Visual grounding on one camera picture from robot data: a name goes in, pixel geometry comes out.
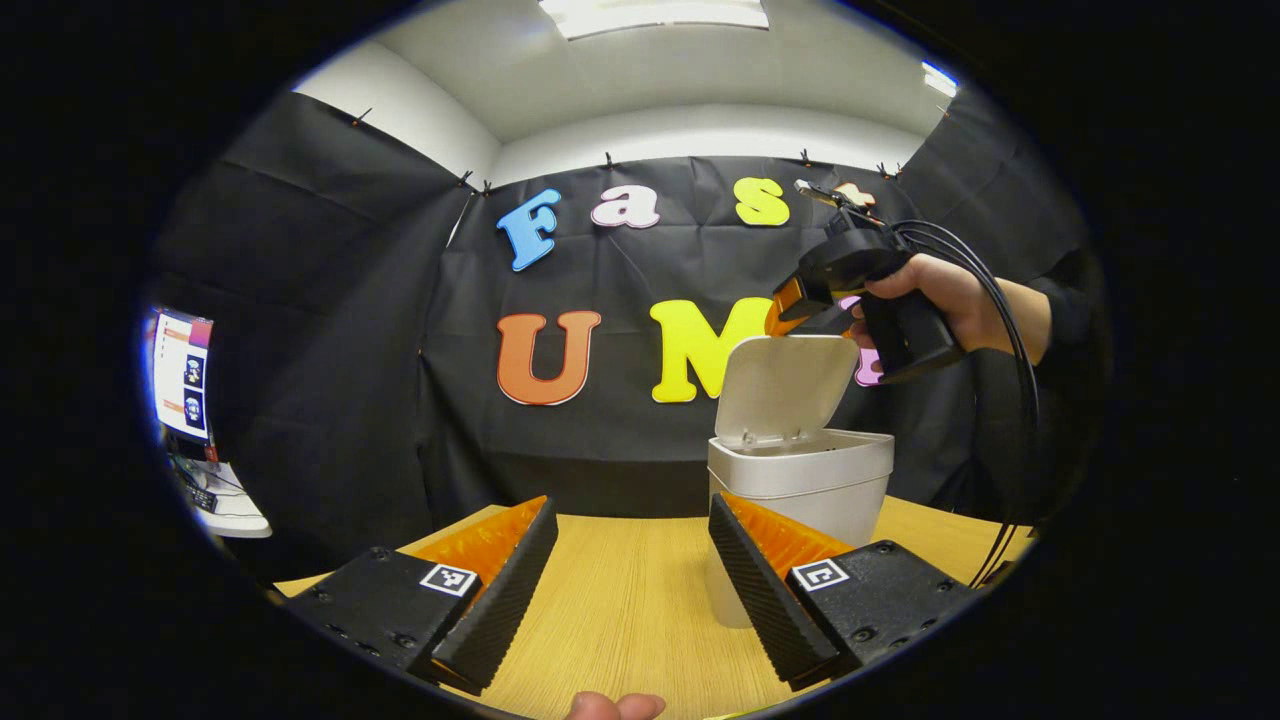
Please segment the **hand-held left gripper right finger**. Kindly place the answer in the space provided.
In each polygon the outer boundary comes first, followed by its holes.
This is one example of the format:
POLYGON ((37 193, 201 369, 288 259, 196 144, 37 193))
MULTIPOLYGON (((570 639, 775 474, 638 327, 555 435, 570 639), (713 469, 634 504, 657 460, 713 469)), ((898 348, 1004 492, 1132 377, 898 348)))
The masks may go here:
POLYGON ((980 597, 891 539, 852 547, 735 495, 714 493, 708 520, 771 666, 794 691, 881 664, 980 597))

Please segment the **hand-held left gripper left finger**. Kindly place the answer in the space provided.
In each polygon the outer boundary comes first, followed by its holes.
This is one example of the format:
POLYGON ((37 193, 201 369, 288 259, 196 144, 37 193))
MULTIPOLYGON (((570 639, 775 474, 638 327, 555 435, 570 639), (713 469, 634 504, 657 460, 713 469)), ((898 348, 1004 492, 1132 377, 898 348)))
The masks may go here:
POLYGON ((412 553, 371 547, 285 607, 387 667, 481 694, 557 539, 556 505, 538 496, 412 553))

